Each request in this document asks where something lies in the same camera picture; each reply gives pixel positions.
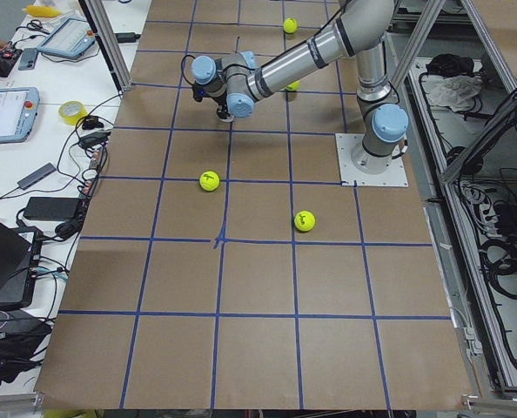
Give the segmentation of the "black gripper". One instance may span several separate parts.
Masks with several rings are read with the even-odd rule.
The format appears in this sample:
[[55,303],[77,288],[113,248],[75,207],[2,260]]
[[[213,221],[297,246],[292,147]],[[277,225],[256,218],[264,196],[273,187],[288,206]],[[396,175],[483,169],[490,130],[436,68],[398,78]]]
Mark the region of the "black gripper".
[[195,81],[192,84],[192,98],[201,103],[204,98],[210,98],[217,104],[217,114],[228,114],[226,87],[222,81],[211,81],[200,84]]

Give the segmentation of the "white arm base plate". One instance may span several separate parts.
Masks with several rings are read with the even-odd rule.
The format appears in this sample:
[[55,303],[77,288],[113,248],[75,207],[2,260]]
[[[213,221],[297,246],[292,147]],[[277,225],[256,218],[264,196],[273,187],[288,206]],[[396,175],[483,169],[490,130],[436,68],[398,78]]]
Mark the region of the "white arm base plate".
[[374,157],[363,149],[363,134],[336,133],[340,184],[343,186],[408,187],[402,157]]

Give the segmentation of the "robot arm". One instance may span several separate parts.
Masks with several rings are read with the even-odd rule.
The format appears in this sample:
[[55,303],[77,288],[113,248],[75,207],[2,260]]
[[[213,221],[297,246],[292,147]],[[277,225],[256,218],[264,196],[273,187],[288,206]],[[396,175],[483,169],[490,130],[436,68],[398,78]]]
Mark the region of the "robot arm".
[[260,100],[343,57],[355,57],[357,101],[366,127],[355,152],[357,163],[361,168],[373,161],[388,163],[397,158],[394,149],[409,123],[406,112],[389,99],[393,85],[387,76],[385,39],[393,13],[392,1],[343,1],[338,14],[316,33],[265,64],[257,64],[252,51],[195,57],[193,99],[212,99],[224,122],[249,118]]

